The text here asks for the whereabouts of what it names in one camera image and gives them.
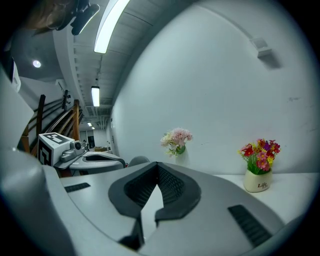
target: pink flower bouquet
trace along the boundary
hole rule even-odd
[[[281,151],[275,140],[257,139],[256,143],[245,145],[238,153],[247,162],[248,171],[255,175],[271,171],[276,155]]]
[[[164,134],[160,140],[161,146],[170,147],[166,152],[170,157],[182,154],[186,149],[186,142],[193,138],[190,131],[182,128],[175,128]]]

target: white table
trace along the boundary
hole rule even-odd
[[[226,179],[243,190],[244,175],[215,175]],[[319,187],[320,173],[279,173],[272,174],[269,189],[249,193],[271,208],[287,224],[304,214]]]

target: flower pot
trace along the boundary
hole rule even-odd
[[[251,193],[267,190],[272,182],[272,171],[265,174],[256,175],[246,170],[243,185],[244,188]]]

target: gray plastic panel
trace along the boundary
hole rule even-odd
[[[228,208],[243,205],[271,234],[283,226],[266,205],[230,181],[182,166],[165,165],[193,178],[202,194],[198,205],[184,218],[160,221],[157,230],[139,250],[143,255],[236,256],[254,247]]]

